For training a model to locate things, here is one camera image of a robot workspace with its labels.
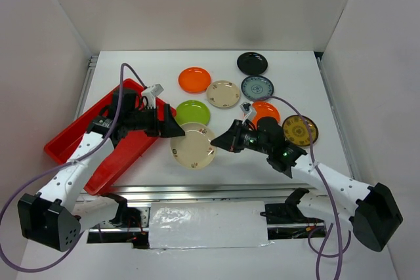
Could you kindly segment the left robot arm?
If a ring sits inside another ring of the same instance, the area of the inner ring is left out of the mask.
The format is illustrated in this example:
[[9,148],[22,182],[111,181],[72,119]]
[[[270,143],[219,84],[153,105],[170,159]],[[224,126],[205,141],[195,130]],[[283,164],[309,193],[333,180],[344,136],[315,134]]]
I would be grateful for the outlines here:
[[18,215],[26,239],[65,252],[80,233],[101,222],[121,227],[129,221],[126,198],[114,193],[84,205],[76,201],[96,169],[130,132],[141,130],[148,137],[160,138],[185,135],[169,104],[163,105],[163,120],[159,120],[157,108],[140,108],[137,100],[132,89],[115,90],[111,104],[91,121],[63,168],[36,194],[25,193],[20,198]]

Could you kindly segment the green plate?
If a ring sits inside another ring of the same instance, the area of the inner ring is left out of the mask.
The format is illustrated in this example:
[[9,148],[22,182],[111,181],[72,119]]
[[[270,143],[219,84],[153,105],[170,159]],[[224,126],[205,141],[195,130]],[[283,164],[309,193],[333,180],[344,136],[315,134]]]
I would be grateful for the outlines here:
[[176,108],[175,120],[179,125],[185,123],[201,123],[207,125],[211,118],[209,108],[198,100],[187,100]]

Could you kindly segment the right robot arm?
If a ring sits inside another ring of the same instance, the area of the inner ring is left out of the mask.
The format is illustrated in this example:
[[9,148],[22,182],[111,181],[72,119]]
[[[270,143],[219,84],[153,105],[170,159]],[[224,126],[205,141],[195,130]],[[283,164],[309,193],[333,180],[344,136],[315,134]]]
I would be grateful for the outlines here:
[[312,161],[307,152],[286,139],[284,130],[272,117],[264,117],[257,128],[250,129],[240,120],[211,141],[212,146],[239,153],[249,149],[267,155],[268,164],[276,171],[296,178],[334,200],[336,211],[327,210],[328,203],[298,189],[289,196],[285,213],[293,222],[305,217],[334,221],[370,250],[380,252],[403,222],[402,214],[390,189],[378,183],[374,186],[349,178],[322,163]]

